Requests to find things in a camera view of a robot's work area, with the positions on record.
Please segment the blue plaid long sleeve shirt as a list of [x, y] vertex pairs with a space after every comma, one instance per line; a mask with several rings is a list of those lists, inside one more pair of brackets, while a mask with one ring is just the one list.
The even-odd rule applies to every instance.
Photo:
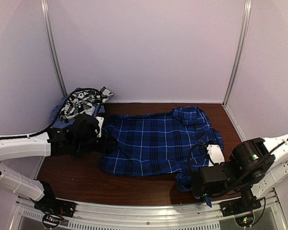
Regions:
[[190, 172], [208, 166], [207, 146], [224, 148], [220, 132], [197, 106], [157, 114], [111, 115], [105, 134], [118, 144], [100, 158], [101, 170], [119, 176], [175, 174], [180, 192], [191, 191]]

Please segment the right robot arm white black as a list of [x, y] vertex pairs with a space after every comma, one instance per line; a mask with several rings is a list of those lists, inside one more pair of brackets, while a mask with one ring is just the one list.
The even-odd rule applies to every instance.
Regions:
[[240, 143], [227, 162], [212, 162], [191, 173], [195, 197], [219, 198], [241, 194], [237, 208], [247, 211], [288, 176], [288, 134]]

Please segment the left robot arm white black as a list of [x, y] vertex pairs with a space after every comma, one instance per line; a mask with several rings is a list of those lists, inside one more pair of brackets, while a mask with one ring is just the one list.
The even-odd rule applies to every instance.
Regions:
[[3, 164], [5, 160], [26, 157], [77, 156], [80, 151], [110, 154], [117, 140], [105, 134], [105, 118], [76, 117], [64, 128], [48, 127], [37, 133], [0, 136], [0, 185], [40, 203], [49, 213], [59, 209], [59, 201], [46, 182], [31, 180]]

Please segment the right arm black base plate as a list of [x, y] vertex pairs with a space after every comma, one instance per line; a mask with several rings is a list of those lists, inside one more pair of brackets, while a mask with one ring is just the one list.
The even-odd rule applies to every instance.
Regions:
[[238, 199], [223, 201], [220, 203], [223, 217], [249, 212], [260, 207], [261, 201], [254, 198], [246, 199], [241, 197]]

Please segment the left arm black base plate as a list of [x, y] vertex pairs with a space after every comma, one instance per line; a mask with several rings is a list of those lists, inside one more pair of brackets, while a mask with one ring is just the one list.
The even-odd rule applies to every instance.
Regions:
[[54, 216], [72, 218], [75, 212], [76, 203], [57, 198], [42, 198], [39, 201], [34, 201], [34, 208], [42, 211], [45, 214]]

